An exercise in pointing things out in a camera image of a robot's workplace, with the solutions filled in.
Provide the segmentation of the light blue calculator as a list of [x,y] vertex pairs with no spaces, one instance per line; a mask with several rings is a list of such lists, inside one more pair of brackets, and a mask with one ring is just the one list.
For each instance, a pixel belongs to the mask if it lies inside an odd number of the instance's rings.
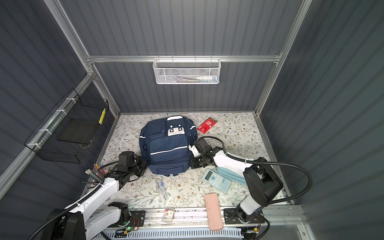
[[227,194],[231,188],[232,181],[224,178],[223,176],[216,173],[214,170],[206,170],[202,176],[202,180],[209,185],[213,186],[217,190]]

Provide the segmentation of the light blue pencil case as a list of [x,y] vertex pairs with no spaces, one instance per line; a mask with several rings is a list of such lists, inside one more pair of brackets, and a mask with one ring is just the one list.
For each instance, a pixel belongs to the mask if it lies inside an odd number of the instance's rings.
[[223,167],[216,167],[216,170],[217,170],[217,173],[223,176],[224,178],[230,181],[237,182],[241,185],[247,186],[246,180],[243,176],[240,176],[239,174]]

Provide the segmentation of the clear plastic pen pack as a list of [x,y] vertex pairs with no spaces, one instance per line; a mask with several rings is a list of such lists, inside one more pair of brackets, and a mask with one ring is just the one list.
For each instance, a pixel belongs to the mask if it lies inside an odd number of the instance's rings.
[[166,202],[168,200],[169,195],[167,193],[167,188],[163,179],[159,179],[156,181],[156,188],[160,202]]

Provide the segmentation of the navy blue student backpack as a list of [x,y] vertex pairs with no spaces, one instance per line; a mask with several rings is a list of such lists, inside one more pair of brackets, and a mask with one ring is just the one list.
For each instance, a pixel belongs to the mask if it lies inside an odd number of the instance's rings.
[[140,132],[141,155],[155,175],[177,176],[190,168],[192,144],[198,139],[194,122],[171,116],[148,122]]

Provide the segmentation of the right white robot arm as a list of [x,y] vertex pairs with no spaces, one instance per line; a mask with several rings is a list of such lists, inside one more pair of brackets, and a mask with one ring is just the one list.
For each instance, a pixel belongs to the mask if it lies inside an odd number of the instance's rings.
[[252,164],[251,159],[228,153],[224,146],[211,147],[203,137],[189,149],[193,153],[190,159],[192,169],[215,166],[219,175],[248,188],[249,194],[238,204],[236,212],[229,215],[241,223],[250,222],[252,216],[270,205],[283,188],[282,180],[263,157]]

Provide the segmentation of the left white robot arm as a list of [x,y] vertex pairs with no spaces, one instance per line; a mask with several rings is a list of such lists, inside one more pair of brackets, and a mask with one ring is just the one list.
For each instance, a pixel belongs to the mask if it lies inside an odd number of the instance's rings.
[[144,224],[143,211],[135,215],[127,204],[120,202],[108,204],[99,213],[96,210],[127,183],[132,183],[132,177],[143,176],[147,167],[143,157],[125,151],[117,161],[97,168],[98,175],[87,170],[96,181],[95,187],[66,208],[53,210],[30,239],[41,235],[42,240],[91,240],[99,234],[104,236],[104,229],[109,226],[118,226],[124,232],[138,230]]

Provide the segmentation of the red card packet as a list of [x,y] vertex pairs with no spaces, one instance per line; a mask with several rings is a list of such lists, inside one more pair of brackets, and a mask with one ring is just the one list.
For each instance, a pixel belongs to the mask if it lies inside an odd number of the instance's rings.
[[206,134],[218,121],[209,117],[197,127],[202,134]]

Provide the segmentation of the cup of coloured pencils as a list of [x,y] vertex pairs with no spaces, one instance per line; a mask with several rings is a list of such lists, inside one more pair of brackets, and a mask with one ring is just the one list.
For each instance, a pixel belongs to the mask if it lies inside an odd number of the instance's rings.
[[105,175],[103,174],[103,169],[99,171],[98,164],[93,164],[93,169],[86,169],[85,173],[89,176],[90,180],[83,181],[84,184],[88,184],[95,187],[96,185],[103,184],[105,182]]

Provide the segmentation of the yellow tag on basket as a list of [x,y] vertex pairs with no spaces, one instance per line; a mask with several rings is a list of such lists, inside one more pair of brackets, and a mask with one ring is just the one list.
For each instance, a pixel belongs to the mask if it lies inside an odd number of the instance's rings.
[[99,118],[99,121],[98,123],[101,125],[104,121],[104,117],[105,117],[105,114],[106,114],[106,108],[103,109],[103,111],[101,112],[101,115],[100,115],[100,118]]

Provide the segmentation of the small clear eraser box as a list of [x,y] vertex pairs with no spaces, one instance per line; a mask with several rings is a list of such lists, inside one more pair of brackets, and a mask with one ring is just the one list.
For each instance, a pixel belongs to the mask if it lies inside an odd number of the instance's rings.
[[175,214],[175,209],[171,207],[166,207],[163,213],[162,217],[162,224],[172,224],[173,223],[173,218]]

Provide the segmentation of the pink pencil case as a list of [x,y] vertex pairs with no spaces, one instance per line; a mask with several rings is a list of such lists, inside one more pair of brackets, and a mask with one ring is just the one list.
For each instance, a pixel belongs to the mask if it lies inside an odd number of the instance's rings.
[[211,231],[219,231],[224,228],[220,203],[216,193],[205,195],[208,224]]

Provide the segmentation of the white glue bottle in basket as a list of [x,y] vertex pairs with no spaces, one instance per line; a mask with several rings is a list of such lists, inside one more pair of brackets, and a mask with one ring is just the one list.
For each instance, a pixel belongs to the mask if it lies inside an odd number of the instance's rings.
[[199,77],[196,77],[196,80],[204,83],[216,83],[217,77],[216,76],[199,76]]

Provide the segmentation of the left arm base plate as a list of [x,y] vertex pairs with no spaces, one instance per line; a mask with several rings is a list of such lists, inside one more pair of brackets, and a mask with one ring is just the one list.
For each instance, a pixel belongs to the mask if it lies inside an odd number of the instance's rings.
[[146,212],[145,211],[130,211],[129,217],[126,220],[123,220],[122,222],[119,221],[111,227],[114,228],[141,228],[144,226]]

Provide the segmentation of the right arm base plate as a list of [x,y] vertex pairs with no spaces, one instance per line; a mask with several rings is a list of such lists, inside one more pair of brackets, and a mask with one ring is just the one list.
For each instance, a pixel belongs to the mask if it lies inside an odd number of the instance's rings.
[[226,208],[223,210],[224,220],[227,225],[253,224],[260,225],[266,221],[263,219],[262,212],[246,214],[241,208]]

